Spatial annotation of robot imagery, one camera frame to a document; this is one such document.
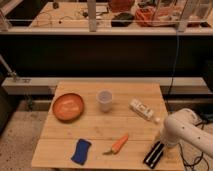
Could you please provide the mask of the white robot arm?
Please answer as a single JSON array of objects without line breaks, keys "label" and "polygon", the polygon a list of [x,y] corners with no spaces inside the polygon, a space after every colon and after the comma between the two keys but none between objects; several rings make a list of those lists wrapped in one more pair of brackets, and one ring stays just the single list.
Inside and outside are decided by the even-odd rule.
[{"label": "white robot arm", "polygon": [[209,134],[195,126],[197,114],[183,108],[167,116],[160,130],[160,141],[169,148],[184,140],[213,158],[213,134]]}]

